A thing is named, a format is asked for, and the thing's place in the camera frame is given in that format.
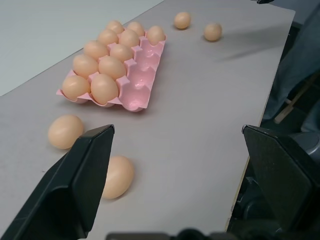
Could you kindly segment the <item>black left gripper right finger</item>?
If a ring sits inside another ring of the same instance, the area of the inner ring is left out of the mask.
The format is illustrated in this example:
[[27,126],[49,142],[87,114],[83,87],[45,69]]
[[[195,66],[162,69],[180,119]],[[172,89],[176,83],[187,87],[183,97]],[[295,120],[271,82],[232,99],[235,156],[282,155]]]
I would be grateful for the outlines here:
[[289,135],[242,128],[249,161],[279,226],[296,237],[320,238],[320,164]]

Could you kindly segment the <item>grey robot body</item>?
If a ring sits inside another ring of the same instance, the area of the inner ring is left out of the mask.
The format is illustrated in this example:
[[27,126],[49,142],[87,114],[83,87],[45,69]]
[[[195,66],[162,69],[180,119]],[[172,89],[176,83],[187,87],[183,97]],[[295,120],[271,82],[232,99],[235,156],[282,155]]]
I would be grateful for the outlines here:
[[320,71],[320,3],[302,25],[292,48],[278,66],[262,119],[272,119],[291,90]]

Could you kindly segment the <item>pink plastic egg tray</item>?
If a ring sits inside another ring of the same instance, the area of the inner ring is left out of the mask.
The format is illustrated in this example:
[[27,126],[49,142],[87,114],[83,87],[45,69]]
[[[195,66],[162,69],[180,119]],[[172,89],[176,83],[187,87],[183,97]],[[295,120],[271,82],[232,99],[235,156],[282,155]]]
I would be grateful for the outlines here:
[[[130,47],[133,53],[133,58],[122,62],[126,68],[126,75],[114,80],[119,90],[118,97],[103,105],[94,100],[91,88],[90,93],[78,96],[75,100],[67,98],[62,91],[62,87],[57,90],[57,95],[63,96],[69,101],[77,104],[92,101],[103,108],[109,108],[113,105],[121,105],[130,112],[139,112],[146,109],[149,104],[152,87],[156,78],[157,69],[160,64],[166,40],[160,41],[157,45],[151,45],[146,37],[148,30],[144,32],[145,36],[139,36],[139,45]],[[106,46],[109,53],[106,56],[110,56],[110,50],[115,44],[119,43],[112,43]],[[99,69],[97,72],[89,75],[88,78],[85,78],[88,80],[90,86],[93,78],[98,74],[100,74]],[[66,78],[74,75],[77,74],[72,68]]]

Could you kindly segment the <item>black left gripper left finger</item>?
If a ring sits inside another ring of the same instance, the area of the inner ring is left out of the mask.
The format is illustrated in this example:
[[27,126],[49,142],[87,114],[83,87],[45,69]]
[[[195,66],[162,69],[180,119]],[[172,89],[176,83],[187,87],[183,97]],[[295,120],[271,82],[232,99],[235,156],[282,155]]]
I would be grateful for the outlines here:
[[80,240],[92,230],[115,127],[91,129],[42,177],[0,240]]

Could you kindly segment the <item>beige egg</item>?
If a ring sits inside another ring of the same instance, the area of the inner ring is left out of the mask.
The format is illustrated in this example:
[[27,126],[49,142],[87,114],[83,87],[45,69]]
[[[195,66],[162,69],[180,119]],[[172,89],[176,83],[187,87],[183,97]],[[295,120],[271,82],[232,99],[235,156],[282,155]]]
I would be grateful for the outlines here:
[[106,74],[96,75],[91,81],[90,88],[94,100],[100,105],[105,105],[119,96],[116,82]]
[[118,44],[119,38],[113,30],[105,29],[98,35],[97,41],[103,44],[104,46],[108,46],[113,43]]
[[129,158],[112,156],[109,159],[102,198],[112,200],[123,195],[131,186],[134,176],[134,165]]
[[137,21],[130,22],[127,25],[127,29],[133,30],[139,37],[145,36],[145,29],[143,25]]
[[48,129],[50,144],[58,149],[69,149],[84,132],[82,120],[71,114],[58,117]]
[[209,23],[205,26],[203,35],[207,41],[218,41],[222,37],[222,26],[219,23]]
[[87,79],[98,71],[98,63],[90,56],[79,54],[73,58],[72,69],[78,76]]
[[63,94],[70,100],[75,100],[77,97],[85,93],[91,92],[91,87],[85,78],[78,75],[66,77],[62,84]]
[[119,79],[127,74],[124,64],[113,56],[104,56],[99,60],[98,71],[110,76],[113,80]]
[[115,44],[109,51],[109,55],[124,63],[134,57],[132,50],[122,44]]
[[126,29],[121,33],[118,43],[132,48],[140,44],[140,39],[135,31]]
[[148,39],[149,43],[152,46],[155,46],[159,42],[166,40],[166,36],[165,36],[165,33],[164,33],[163,29],[158,25],[152,26],[147,31],[146,38]]
[[179,12],[174,17],[174,26],[177,29],[186,29],[191,24],[191,14],[189,12]]
[[121,34],[125,30],[123,25],[117,20],[110,21],[105,28],[108,30],[112,30],[117,35]]
[[107,47],[96,40],[87,42],[83,47],[83,52],[85,55],[90,56],[95,60],[109,55]]

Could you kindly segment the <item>wooden stick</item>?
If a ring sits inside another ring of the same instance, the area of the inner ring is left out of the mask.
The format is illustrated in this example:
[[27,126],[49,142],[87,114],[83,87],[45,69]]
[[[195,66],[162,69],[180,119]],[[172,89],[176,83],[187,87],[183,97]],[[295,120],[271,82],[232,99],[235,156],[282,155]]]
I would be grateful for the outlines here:
[[314,81],[320,76],[320,72],[314,73],[297,92],[292,100],[286,99],[287,106],[274,118],[275,124],[280,124],[294,109],[295,103],[302,97],[302,95],[312,86]]

